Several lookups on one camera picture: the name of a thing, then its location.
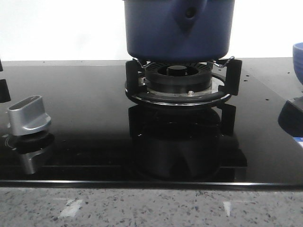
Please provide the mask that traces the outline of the black pot support grate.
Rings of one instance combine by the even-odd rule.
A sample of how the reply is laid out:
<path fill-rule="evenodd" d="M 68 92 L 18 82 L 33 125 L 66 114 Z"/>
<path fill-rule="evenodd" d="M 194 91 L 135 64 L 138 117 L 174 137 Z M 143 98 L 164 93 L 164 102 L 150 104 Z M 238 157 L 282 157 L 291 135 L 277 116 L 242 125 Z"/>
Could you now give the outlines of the black pot support grate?
<path fill-rule="evenodd" d="M 125 64 L 125 94 L 134 103 L 149 106 L 169 106 L 176 108 L 216 106 L 239 93 L 242 61 L 231 57 L 225 60 L 201 63 L 212 72 L 211 85 L 200 91 L 187 93 L 166 93 L 148 88 L 145 69 L 155 62 L 132 59 Z"/>

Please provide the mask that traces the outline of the blue label sticker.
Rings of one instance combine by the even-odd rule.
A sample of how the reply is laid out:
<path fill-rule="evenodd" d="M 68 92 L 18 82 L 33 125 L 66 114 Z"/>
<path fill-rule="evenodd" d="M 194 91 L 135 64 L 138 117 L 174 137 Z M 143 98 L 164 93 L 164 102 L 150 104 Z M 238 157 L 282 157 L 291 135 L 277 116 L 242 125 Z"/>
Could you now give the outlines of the blue label sticker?
<path fill-rule="evenodd" d="M 300 145 L 301 148 L 303 148 L 303 137 L 293 137 L 293 139 Z"/>

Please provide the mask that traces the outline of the blue ceramic bowl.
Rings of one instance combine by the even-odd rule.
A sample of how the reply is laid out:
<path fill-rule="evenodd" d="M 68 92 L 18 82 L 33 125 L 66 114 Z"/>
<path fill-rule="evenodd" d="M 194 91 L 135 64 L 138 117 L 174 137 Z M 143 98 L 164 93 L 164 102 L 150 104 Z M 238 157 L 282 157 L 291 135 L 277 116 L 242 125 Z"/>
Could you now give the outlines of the blue ceramic bowl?
<path fill-rule="evenodd" d="M 293 45 L 293 66 L 296 77 L 303 83 L 303 43 Z"/>

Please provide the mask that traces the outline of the blue cooking pot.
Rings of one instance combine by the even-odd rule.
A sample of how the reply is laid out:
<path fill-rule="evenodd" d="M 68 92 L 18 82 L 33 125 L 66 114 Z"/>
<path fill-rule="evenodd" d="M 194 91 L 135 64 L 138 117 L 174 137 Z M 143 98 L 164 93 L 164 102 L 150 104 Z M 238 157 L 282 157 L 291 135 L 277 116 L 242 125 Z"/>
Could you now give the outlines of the blue cooking pot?
<path fill-rule="evenodd" d="M 125 0 L 127 52 L 153 62 L 217 60 L 229 50 L 233 0 Z"/>

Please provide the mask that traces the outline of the black glass stove top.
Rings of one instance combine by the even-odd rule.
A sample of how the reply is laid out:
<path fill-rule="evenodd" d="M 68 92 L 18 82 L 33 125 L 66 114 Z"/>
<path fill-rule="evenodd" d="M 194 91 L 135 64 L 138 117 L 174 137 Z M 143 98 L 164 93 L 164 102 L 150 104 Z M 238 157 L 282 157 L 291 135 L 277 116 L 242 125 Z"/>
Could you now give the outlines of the black glass stove top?
<path fill-rule="evenodd" d="M 125 63 L 5 62 L 2 187 L 303 188 L 302 94 L 290 58 L 243 59 L 240 90 L 220 107 L 142 107 Z M 48 129 L 10 131 L 8 108 L 42 96 Z"/>

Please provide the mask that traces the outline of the silver stove control knob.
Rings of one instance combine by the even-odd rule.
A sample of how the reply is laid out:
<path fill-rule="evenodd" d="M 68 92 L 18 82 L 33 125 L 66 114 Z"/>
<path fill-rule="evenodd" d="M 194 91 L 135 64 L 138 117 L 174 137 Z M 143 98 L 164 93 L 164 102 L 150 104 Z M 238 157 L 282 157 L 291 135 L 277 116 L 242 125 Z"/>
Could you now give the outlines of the silver stove control knob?
<path fill-rule="evenodd" d="M 48 129 L 51 117 L 45 112 L 42 96 L 30 96 L 8 108 L 10 131 L 24 136 Z"/>

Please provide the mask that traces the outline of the black left burner grate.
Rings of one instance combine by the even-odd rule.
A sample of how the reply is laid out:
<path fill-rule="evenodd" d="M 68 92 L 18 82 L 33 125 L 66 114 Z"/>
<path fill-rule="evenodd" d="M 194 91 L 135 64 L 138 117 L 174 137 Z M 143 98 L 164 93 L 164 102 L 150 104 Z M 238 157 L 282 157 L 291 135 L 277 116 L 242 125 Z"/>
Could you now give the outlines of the black left burner grate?
<path fill-rule="evenodd" d="M 0 79 L 0 103 L 11 101 L 9 88 L 5 79 Z"/>

